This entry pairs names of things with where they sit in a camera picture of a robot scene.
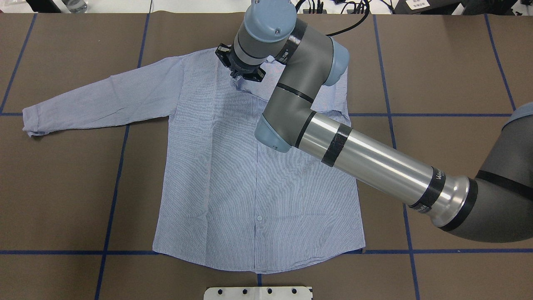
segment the shirt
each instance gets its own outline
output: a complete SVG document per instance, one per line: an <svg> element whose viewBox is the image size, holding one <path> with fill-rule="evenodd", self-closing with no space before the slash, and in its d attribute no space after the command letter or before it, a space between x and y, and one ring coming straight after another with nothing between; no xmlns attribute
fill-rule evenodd
<svg viewBox="0 0 533 300"><path fill-rule="evenodd" d="M355 178L254 137L284 66L233 79L207 49L111 76L23 110L30 136L169 116L153 250L220 270L275 273L364 247ZM350 124L346 74L312 109Z"/></svg>

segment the light blue cap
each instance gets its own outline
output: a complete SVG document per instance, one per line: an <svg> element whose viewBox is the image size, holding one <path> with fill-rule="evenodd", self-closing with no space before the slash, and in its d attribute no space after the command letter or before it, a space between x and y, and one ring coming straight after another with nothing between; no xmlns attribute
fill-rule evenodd
<svg viewBox="0 0 533 300"><path fill-rule="evenodd" d="M343 47L343 45L337 43L333 38L333 62L332 68L329 71L328 79L324 82L324 85L332 86L341 78L342 74L348 68L350 62L350 53Z"/></svg>
<svg viewBox="0 0 533 300"><path fill-rule="evenodd" d="M282 139L274 128L270 126L262 114L257 122L257 127L255 128L255 138L264 145L279 152L287 153L291 147L291 145Z"/></svg>
<svg viewBox="0 0 533 300"><path fill-rule="evenodd" d="M252 0L244 14L244 27L263 43L283 40L296 25L296 9L289 0Z"/></svg>
<svg viewBox="0 0 533 300"><path fill-rule="evenodd" d="M514 113L511 115L509 120L507 120L507 122L505 122L503 127L505 127L507 124L513 122L514 120L520 119L522 117L530 116L530 115L533 115L533 102L524 104L524 105L520 106L519 108L517 108L514 111Z"/></svg>

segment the white label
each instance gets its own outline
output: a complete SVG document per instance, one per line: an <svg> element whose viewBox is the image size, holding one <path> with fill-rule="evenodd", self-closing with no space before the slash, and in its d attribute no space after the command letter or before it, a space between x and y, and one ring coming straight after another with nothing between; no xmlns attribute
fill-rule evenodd
<svg viewBox="0 0 533 300"><path fill-rule="evenodd" d="M405 0L405 2L412 10L422 9L430 6L427 0Z"/></svg>

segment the striped shirt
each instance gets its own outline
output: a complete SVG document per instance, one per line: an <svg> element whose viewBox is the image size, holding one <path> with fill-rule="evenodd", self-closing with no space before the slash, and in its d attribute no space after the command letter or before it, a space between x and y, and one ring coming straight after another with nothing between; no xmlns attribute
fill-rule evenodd
<svg viewBox="0 0 533 300"><path fill-rule="evenodd" d="M170 57L23 110L30 136L169 116L153 249L220 270L275 273L364 247L356 180L254 137L283 65L232 79L214 49ZM312 109L350 124L346 74Z"/></svg>

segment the brown table surface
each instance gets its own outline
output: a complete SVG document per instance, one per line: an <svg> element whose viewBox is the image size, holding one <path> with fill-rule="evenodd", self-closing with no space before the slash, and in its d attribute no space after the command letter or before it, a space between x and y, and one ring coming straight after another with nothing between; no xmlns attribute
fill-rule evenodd
<svg viewBox="0 0 533 300"><path fill-rule="evenodd" d="M358 17L301 16L325 33ZM24 107L231 43L242 19L0 14L1 299L202 299L207 287L256 285L312 286L315 300L533 298L533 240L456 238L363 183L364 254L263 276L157 255L166 119L22 132ZM530 17L370 16L336 37L351 53L354 128L447 174L475 176L502 124L530 101L531 28Z"/></svg>

